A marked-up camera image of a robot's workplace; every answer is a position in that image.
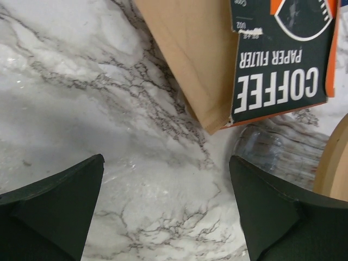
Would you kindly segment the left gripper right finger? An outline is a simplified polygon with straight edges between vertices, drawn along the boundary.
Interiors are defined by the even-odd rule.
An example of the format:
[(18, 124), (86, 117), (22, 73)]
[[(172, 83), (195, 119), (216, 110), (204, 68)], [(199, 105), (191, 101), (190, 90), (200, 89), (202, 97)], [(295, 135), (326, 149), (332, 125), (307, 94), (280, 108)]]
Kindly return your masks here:
[(250, 260), (347, 260), (347, 202), (238, 156), (231, 156), (229, 170)]

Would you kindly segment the brown paper coffee filter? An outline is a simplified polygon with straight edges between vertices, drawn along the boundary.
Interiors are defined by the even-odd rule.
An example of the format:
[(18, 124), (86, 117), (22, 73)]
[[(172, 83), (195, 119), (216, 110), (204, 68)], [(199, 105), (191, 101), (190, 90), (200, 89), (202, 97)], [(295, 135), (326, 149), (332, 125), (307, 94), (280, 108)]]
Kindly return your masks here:
[(231, 119), (239, 36), (229, 1), (135, 2), (187, 101), (213, 134)]

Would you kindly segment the orange coffee filter box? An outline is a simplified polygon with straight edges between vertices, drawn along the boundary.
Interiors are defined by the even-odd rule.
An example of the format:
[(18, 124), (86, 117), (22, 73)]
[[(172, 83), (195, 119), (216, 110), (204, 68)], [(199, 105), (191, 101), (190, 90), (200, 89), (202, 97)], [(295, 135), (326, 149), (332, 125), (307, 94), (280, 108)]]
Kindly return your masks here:
[(346, 1), (231, 1), (238, 35), (229, 126), (334, 96), (337, 15)]

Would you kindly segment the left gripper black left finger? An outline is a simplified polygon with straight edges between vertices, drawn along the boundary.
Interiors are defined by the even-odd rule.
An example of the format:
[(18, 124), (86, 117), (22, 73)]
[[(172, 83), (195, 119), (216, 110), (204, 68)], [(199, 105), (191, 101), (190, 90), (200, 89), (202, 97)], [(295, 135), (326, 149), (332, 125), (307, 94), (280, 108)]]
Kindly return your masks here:
[(81, 260), (103, 172), (97, 154), (1, 194), (1, 260)]

